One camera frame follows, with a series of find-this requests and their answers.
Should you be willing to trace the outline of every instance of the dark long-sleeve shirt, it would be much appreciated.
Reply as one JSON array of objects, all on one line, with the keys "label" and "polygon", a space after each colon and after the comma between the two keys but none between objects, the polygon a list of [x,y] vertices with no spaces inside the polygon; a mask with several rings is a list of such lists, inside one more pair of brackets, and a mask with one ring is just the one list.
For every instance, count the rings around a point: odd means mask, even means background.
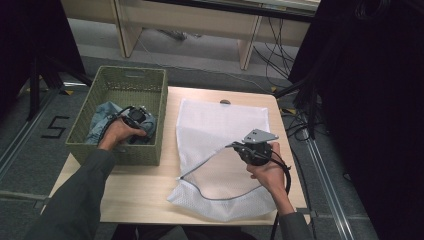
[{"label": "dark long-sleeve shirt", "polygon": [[[53,195],[25,239],[94,239],[106,180],[115,166],[111,152],[95,150]],[[284,240],[312,239],[300,213],[279,217]]]}]

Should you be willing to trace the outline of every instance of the gray carpet floor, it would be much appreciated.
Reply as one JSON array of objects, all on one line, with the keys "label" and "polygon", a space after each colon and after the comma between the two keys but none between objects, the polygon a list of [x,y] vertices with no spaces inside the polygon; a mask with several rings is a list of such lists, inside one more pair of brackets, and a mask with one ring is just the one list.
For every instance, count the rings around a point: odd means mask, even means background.
[{"label": "gray carpet floor", "polygon": [[[89,43],[84,42],[85,40],[81,39],[81,36],[86,35],[79,34],[82,33],[74,32],[80,51],[82,51],[81,49],[86,49]],[[155,35],[157,38],[156,32],[150,32],[150,34]],[[143,35],[142,39],[148,39],[148,36],[148,34]],[[221,41],[223,44],[226,44],[225,39],[222,40],[208,37],[205,37],[204,39],[206,40],[202,41],[210,41],[214,44],[218,44],[216,41]],[[152,41],[145,41],[145,45],[149,46],[151,51],[157,54],[164,54],[163,52],[165,52],[164,49],[159,47],[159,49],[154,49]],[[174,47],[175,44],[170,46],[171,49],[175,50]],[[188,49],[189,47],[184,47],[183,52],[187,53]],[[181,53],[175,51],[169,51],[166,54]],[[222,61],[219,60],[219,56],[215,56],[215,58],[216,61]],[[157,65],[149,61],[140,62],[137,57],[134,57],[133,59],[116,60],[117,58],[111,59],[105,57],[93,57],[92,54],[87,53],[82,57],[82,59],[87,75],[90,78],[94,78],[98,67],[102,65],[159,68]],[[234,63],[237,61],[237,57],[230,60],[227,59],[225,61],[231,61]],[[260,62],[254,57],[251,63],[252,69],[247,72],[238,72],[235,70],[227,71],[227,73],[231,73],[231,76],[206,71],[184,71],[176,68],[167,68],[169,73],[169,85],[265,93],[265,91],[270,91],[272,86],[288,86],[290,84],[280,78],[270,78],[269,80],[274,83],[271,84],[263,74],[257,74],[256,70],[263,69],[263,65],[260,66]],[[64,81],[77,82],[75,79],[66,74],[62,75],[62,79]],[[72,90],[73,93],[71,95],[58,94],[53,99],[53,102],[49,104],[42,116],[42,119],[39,121],[35,130],[25,143],[24,148],[18,154],[16,159],[14,159],[13,164],[10,166],[6,175],[1,179],[0,191],[26,193],[36,196],[49,195],[51,188],[53,187],[55,180],[69,154],[69,151],[65,148],[64,144],[66,137],[69,134],[69,130],[74,123],[76,115],[88,92],[88,88],[83,86],[67,87],[66,90]],[[278,104],[281,108],[292,109],[293,98],[294,95],[286,96],[279,99]],[[0,153],[5,151],[8,144],[25,123],[29,105],[28,94],[22,94],[13,104],[15,105],[14,110],[6,119],[0,122]],[[60,131],[57,129],[48,129],[48,126],[51,124],[53,119],[58,116],[63,118],[56,118],[54,126],[59,126],[65,129],[62,135],[55,139],[43,137],[56,136],[59,134]],[[295,118],[290,115],[283,115],[283,122],[286,128],[290,125],[296,124]],[[336,193],[352,227],[355,239],[378,239],[353,185],[343,177],[343,163],[337,154],[337,150],[333,147],[331,133],[329,135],[326,132],[324,125],[319,125],[316,129],[319,131],[319,133],[316,134],[316,142],[329,172],[332,184],[334,185]],[[306,143],[304,141],[299,141],[295,136],[290,137],[289,141],[293,151],[298,156],[296,167],[301,175],[300,180],[303,186],[303,191],[310,202],[309,208],[317,214],[310,224],[311,232],[315,232],[316,239],[341,239],[326,196],[322,189],[322,184],[307,150]],[[22,239],[26,230],[37,218],[40,210],[41,209],[35,200],[0,197],[0,239]],[[96,239],[110,239],[115,227],[116,224],[113,223],[100,224]],[[271,226],[248,226],[243,227],[243,230],[254,235],[257,239],[269,239]]]}]

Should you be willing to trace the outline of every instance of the table top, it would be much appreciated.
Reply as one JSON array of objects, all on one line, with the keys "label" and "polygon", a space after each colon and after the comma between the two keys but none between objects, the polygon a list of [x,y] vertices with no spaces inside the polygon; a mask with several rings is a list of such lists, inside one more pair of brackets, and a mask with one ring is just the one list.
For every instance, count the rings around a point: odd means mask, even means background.
[{"label": "table top", "polygon": [[[276,99],[272,95],[169,87],[160,166],[116,165],[106,182],[101,204],[101,222],[194,225],[273,224],[276,211],[249,219],[219,222],[173,205],[166,200],[176,187],[176,179],[180,175],[176,123],[183,98],[217,103],[225,99],[234,105],[268,108],[270,130],[280,136],[276,141],[280,143],[282,158],[288,166],[293,166],[290,171],[292,177],[290,201],[295,208],[306,208],[284,125]],[[70,154],[51,195],[79,167],[79,163]]]}]

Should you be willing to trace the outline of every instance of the green basket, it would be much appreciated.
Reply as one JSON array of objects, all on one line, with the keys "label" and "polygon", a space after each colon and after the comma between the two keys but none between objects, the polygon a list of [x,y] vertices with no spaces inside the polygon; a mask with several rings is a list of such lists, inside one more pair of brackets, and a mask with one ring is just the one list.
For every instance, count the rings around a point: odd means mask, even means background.
[{"label": "green basket", "polygon": [[124,108],[145,106],[156,117],[156,131],[146,145],[121,145],[114,151],[120,165],[159,165],[168,97],[166,70],[101,66],[66,140],[66,147],[82,164],[95,144],[86,144],[96,107],[111,101]]}]

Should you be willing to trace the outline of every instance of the person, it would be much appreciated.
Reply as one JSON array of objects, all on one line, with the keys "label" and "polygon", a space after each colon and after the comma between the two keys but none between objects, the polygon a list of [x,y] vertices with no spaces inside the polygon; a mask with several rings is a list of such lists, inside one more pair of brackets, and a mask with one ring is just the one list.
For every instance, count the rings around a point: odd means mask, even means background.
[{"label": "person", "polygon": [[[106,180],[116,162],[111,150],[133,135],[145,136],[146,132],[127,126],[122,118],[115,120],[97,149],[52,196],[24,239],[94,239]],[[279,154],[278,143],[271,145],[274,154]],[[247,171],[271,193],[280,215],[283,239],[312,239],[303,215],[294,212],[284,190],[282,169],[269,162],[263,166],[248,165]]]}]

